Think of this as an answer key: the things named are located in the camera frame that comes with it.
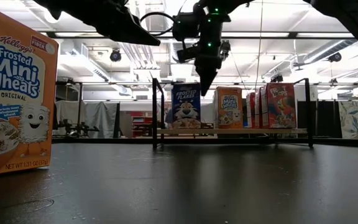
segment red object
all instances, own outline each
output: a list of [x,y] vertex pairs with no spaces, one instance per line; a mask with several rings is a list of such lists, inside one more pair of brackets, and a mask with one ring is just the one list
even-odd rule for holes
[[131,116],[144,116],[144,112],[138,112],[138,111],[131,112]]
[[264,128],[296,128],[292,83],[268,83],[260,88]]
[[255,128],[255,93],[247,95],[248,128]]
[[32,36],[31,37],[31,46],[33,47],[37,47],[38,49],[40,50],[43,50],[43,51],[47,51],[47,42],[46,41],[43,41],[41,40],[40,38],[36,37],[36,36]]
[[149,136],[152,123],[152,117],[132,116],[132,137]]
[[253,128],[262,128],[262,99],[260,97],[260,87],[255,92],[255,126]]

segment wooden shelf board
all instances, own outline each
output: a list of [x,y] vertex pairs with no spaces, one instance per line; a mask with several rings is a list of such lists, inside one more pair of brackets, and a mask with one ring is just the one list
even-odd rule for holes
[[307,134],[306,129],[158,129],[159,134]]

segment red cereal box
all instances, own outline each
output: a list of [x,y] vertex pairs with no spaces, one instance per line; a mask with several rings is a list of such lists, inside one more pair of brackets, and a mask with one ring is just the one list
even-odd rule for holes
[[264,128],[296,128],[292,83],[268,83],[260,90]]
[[260,87],[255,92],[255,126],[253,128],[262,128],[262,99],[260,95]]
[[247,95],[247,119],[248,128],[255,127],[255,93]]

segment cartoon mascot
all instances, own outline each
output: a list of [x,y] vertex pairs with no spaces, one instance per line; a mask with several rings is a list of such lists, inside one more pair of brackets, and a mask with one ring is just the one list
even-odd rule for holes
[[235,123],[241,123],[241,111],[239,109],[233,110],[233,121]]
[[20,142],[27,144],[27,150],[22,157],[30,154],[30,144],[39,143],[40,155],[46,156],[47,150],[42,148],[41,142],[48,138],[49,131],[49,109],[36,104],[21,106],[19,121]]
[[193,107],[193,104],[191,104],[193,100],[190,102],[182,102],[180,101],[181,105],[180,108],[177,109],[177,112],[175,113],[175,116],[178,119],[183,118],[191,118],[191,119],[197,119],[198,113],[196,111],[196,108]]

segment curtain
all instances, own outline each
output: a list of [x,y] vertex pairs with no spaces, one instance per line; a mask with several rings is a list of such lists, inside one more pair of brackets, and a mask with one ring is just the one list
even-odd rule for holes
[[358,101],[339,102],[341,129],[344,139],[358,139]]
[[[63,121],[67,119],[70,124],[76,124],[78,122],[78,101],[57,101],[56,104],[56,117],[57,121]],[[81,105],[81,118],[80,122],[84,122],[86,117],[85,104]],[[58,133],[64,135],[66,133],[65,128],[59,128]]]
[[117,103],[87,103],[85,124],[96,126],[99,131],[90,131],[90,138],[113,138],[117,116]]

